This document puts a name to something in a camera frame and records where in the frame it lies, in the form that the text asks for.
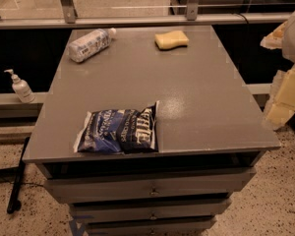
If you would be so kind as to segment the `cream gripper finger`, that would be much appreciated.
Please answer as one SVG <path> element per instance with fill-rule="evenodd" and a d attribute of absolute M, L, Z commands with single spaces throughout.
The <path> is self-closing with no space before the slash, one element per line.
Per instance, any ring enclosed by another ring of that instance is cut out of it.
<path fill-rule="evenodd" d="M 279 25 L 274 31 L 262 39 L 260 46 L 266 49 L 281 49 L 285 27 L 286 22 Z"/>

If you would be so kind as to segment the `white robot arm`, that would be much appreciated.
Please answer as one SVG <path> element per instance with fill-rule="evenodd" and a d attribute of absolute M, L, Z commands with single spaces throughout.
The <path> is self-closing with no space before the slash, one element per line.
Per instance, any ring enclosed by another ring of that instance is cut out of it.
<path fill-rule="evenodd" d="M 295 11 L 286 22 L 265 36 L 260 46 L 270 50 L 280 49 L 283 58 L 293 63 L 287 72 L 276 73 L 265 104 L 265 123 L 277 130 L 295 114 Z"/>

